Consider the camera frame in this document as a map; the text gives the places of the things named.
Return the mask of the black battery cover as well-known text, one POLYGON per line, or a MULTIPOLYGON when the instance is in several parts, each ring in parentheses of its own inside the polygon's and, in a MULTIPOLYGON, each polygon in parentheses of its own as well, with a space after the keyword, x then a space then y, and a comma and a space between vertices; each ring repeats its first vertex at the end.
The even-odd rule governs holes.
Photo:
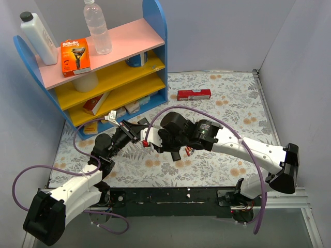
POLYGON ((181 160, 180 154, 178 152, 171 152, 171 157, 174 162, 181 160))

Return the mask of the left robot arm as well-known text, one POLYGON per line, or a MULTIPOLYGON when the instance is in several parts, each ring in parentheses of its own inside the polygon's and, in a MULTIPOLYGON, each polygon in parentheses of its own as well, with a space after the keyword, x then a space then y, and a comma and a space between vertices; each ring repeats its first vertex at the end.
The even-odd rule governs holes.
POLYGON ((38 192, 29 208, 23 229, 47 246, 55 244, 67 224, 92 205, 106 206, 110 188, 103 179, 114 167, 112 158, 128 143, 140 140, 140 133, 149 122, 143 118, 133 124, 123 120, 110 136, 99 134, 88 163, 80 176, 74 176, 50 192, 38 192))

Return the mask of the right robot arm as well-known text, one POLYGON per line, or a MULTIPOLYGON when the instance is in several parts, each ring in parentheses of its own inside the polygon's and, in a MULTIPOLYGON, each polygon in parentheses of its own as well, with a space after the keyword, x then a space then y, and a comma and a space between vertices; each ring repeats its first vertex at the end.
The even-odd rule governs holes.
POLYGON ((262 176, 243 179, 234 199, 239 205, 248 204, 265 191, 295 193, 299 168, 299 147, 268 145, 247 137, 237 138, 229 129, 210 120, 192 122, 176 112, 167 113, 161 129, 151 128, 147 141, 159 152, 179 152, 188 146, 194 150, 224 153, 262 167, 262 176))

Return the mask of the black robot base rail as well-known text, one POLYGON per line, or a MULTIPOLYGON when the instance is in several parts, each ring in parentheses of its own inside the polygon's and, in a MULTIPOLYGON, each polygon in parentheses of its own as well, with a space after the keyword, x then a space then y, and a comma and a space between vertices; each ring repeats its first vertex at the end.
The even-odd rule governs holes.
POLYGON ((111 188, 93 207, 123 217, 215 216, 240 223, 253 220, 253 209, 261 206, 262 198, 235 198, 235 191, 234 187, 111 188))

